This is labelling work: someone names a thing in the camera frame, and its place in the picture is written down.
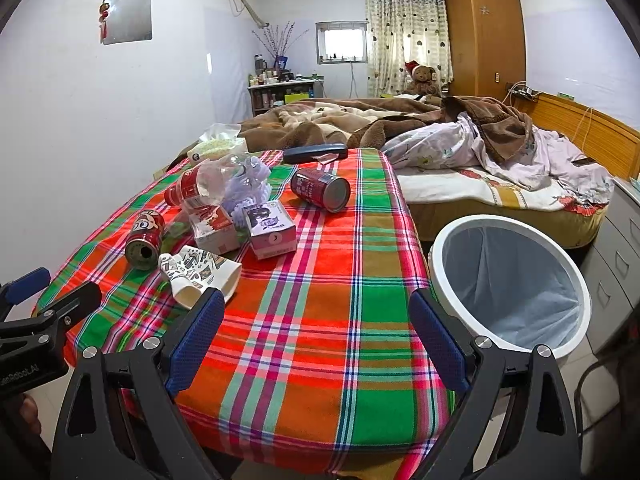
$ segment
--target dried branches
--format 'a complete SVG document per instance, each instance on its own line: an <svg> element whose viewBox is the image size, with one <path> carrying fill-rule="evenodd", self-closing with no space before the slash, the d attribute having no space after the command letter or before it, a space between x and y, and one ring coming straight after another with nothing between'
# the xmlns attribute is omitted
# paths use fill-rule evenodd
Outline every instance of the dried branches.
<svg viewBox="0 0 640 480"><path fill-rule="evenodd" d="M275 29L269 25L262 30L262 35L264 38L258 36L256 31L254 30L254 36L258 38L258 41L262 43L262 45L267 49L267 52L273 57L273 62L275 63L276 58L278 56L284 56L286 51L289 49L291 45L293 45L297 40L299 40L302 36L309 32L309 29L303 31L301 34L296 36L293 41L289 41L291 39L291 34L293 32L293 28L296 26L296 22L287 22L282 30L280 30L280 26L276 25Z"/></svg>

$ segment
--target teddy bear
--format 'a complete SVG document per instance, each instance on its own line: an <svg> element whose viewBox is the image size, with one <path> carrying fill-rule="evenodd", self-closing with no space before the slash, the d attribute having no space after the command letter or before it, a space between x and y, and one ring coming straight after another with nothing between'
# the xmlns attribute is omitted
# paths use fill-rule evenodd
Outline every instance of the teddy bear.
<svg viewBox="0 0 640 480"><path fill-rule="evenodd" d="M433 95L442 97L440 85L434 80L436 70L430 66L424 66L417 61L410 61L405 64L406 71L411 75L412 82L406 88L410 94Z"/></svg>

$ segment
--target white wall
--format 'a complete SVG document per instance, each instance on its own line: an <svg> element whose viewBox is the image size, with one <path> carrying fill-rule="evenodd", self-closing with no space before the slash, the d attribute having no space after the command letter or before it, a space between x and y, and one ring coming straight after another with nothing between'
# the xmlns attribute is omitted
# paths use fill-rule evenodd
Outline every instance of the white wall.
<svg viewBox="0 0 640 480"><path fill-rule="evenodd" d="M640 57L605 0L521 0L527 82L640 130Z"/></svg>
<svg viewBox="0 0 640 480"><path fill-rule="evenodd" d="M103 46L101 1L23 0L0 34L0 283L56 272L205 127L249 113L255 47L236 53L246 11L152 0L153 40ZM209 75L214 46L234 77Z"/></svg>
<svg viewBox="0 0 640 480"><path fill-rule="evenodd" d="M346 99L350 94L351 65L318 65L316 54L317 22L364 21L365 0L258 0L260 16L272 25L296 22L293 37L309 29L287 52L287 68L303 75L324 75L324 93L333 99ZM264 47L260 50L268 63L271 59ZM367 65L353 65L359 97L367 97Z"/></svg>

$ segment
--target metal screw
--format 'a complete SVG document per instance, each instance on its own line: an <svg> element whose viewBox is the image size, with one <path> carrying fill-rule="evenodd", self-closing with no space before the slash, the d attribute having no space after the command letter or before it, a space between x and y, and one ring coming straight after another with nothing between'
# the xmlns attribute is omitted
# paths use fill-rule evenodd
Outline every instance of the metal screw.
<svg viewBox="0 0 640 480"><path fill-rule="evenodd" d="M551 357L551 348L548 346L540 345L538 347L538 353L542 355L542 357Z"/></svg>
<svg viewBox="0 0 640 480"><path fill-rule="evenodd" d="M142 343L142 346L147 350L153 350L154 348L158 348L160 345L160 340L157 337L148 337Z"/></svg>
<svg viewBox="0 0 640 480"><path fill-rule="evenodd" d="M82 357L85 359L91 359L98 353L98 349L95 346L88 346L82 351Z"/></svg>
<svg viewBox="0 0 640 480"><path fill-rule="evenodd" d="M476 344L480 348L484 348L486 350L487 348L491 348L493 343L487 336L479 335L478 337L476 337Z"/></svg>

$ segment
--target wooden headboard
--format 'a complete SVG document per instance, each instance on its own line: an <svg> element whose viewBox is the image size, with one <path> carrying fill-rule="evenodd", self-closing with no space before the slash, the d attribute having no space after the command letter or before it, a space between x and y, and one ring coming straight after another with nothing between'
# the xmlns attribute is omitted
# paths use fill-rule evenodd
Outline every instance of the wooden headboard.
<svg viewBox="0 0 640 480"><path fill-rule="evenodd" d="M537 102L516 97L514 104L518 110L529 114L539 128L566 135L613 176L624 180L638 177L640 132L602 112L593 110L592 116L589 107L549 94L540 94Z"/></svg>

